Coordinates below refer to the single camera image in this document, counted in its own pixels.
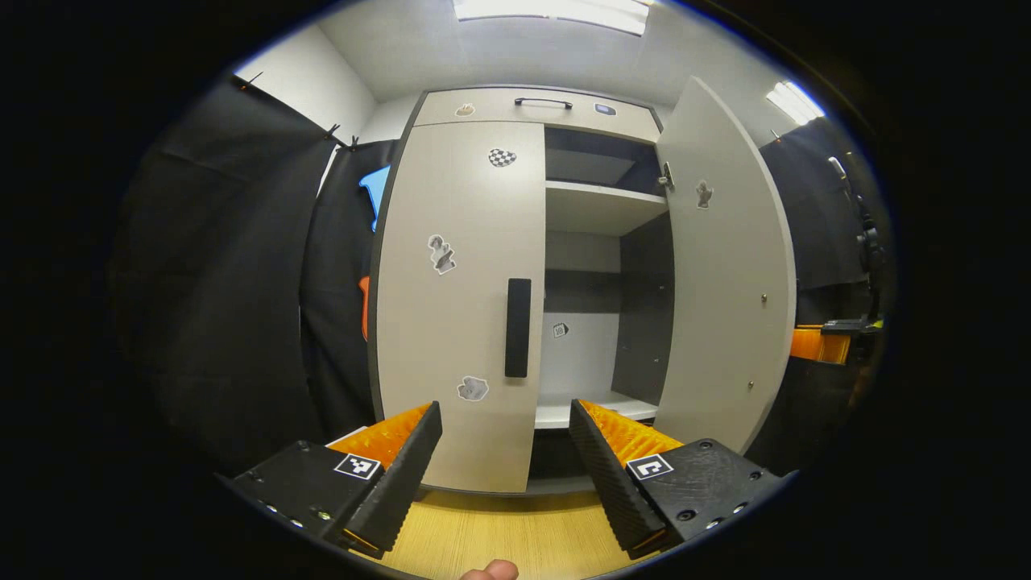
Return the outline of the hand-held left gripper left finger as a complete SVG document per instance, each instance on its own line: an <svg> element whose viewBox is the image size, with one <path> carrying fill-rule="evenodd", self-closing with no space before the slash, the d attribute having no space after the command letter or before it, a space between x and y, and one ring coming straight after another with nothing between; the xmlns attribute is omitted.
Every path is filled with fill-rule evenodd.
<svg viewBox="0 0 1031 580"><path fill-rule="evenodd" d="M218 480L315 542L383 558L394 549L443 433L438 401L330 445L295 441Z"/></svg>

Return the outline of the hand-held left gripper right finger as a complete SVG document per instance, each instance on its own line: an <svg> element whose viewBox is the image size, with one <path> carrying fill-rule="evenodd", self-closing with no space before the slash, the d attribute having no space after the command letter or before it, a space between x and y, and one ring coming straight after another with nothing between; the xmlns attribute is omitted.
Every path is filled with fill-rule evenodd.
<svg viewBox="0 0 1031 580"><path fill-rule="evenodd" d="M709 540L792 484L714 438L681 443L574 399L569 433L619 547L632 559Z"/></svg>

